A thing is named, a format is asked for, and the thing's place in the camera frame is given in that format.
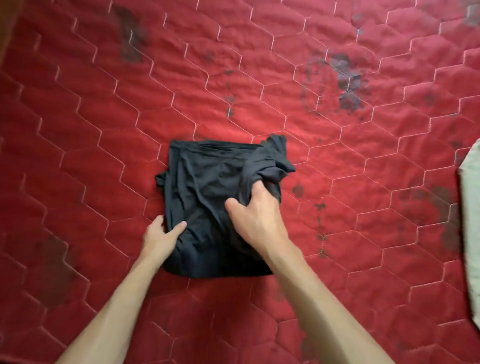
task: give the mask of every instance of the red quilted mat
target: red quilted mat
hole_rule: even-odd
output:
[[[52,363],[163,212],[172,139],[283,133],[282,214],[397,363],[480,363],[456,169],[476,0],[29,0],[0,73],[0,360]],[[272,276],[160,271],[128,364],[315,363]]]

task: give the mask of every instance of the dark cloth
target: dark cloth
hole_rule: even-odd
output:
[[[259,145],[170,143],[169,168],[156,176],[156,183],[163,189],[168,231],[183,220],[188,226],[163,265],[167,272],[192,278],[272,274],[236,233],[224,203],[235,197],[248,205],[258,180],[281,201],[280,181],[295,171],[286,144],[283,135],[272,135]]]

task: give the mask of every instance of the person's right arm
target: person's right arm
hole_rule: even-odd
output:
[[[321,363],[394,364],[289,240],[278,201],[261,181],[253,185],[247,207],[230,198],[225,208],[235,230],[275,274]]]

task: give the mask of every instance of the red fabric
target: red fabric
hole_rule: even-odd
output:
[[[29,0],[0,72],[0,359],[52,363],[163,211],[171,139],[288,139],[292,241],[397,363],[480,363],[456,169],[478,6]],[[161,270],[127,363],[314,363],[274,277]]]

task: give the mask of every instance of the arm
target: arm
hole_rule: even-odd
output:
[[[253,185],[247,207],[230,198],[225,208],[235,230],[275,274],[321,363],[394,364],[288,239],[279,204],[262,182]]]
[[[129,274],[57,364],[123,363],[148,286],[187,226],[181,222],[165,234],[162,222],[159,216],[147,228],[142,252]]]

